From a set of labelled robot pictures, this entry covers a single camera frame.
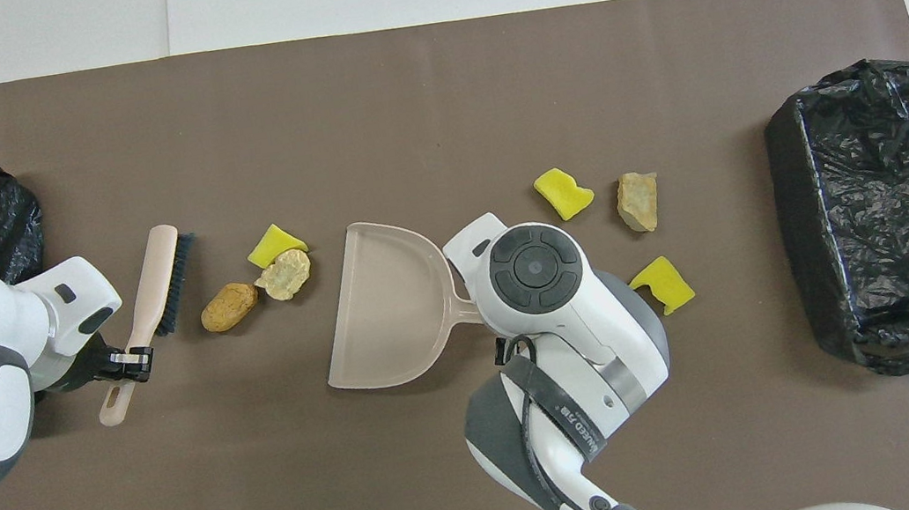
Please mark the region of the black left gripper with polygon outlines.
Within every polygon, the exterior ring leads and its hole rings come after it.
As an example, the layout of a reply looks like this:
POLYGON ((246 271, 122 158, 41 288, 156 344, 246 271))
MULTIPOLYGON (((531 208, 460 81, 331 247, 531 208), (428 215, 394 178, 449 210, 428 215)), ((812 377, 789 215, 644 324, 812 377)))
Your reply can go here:
POLYGON ((152 357, 149 346, 118 351, 107 344, 101 333, 92 334, 75 355, 44 351, 34 366, 37 389, 65 394, 91 381, 146 383, 151 378, 152 357))

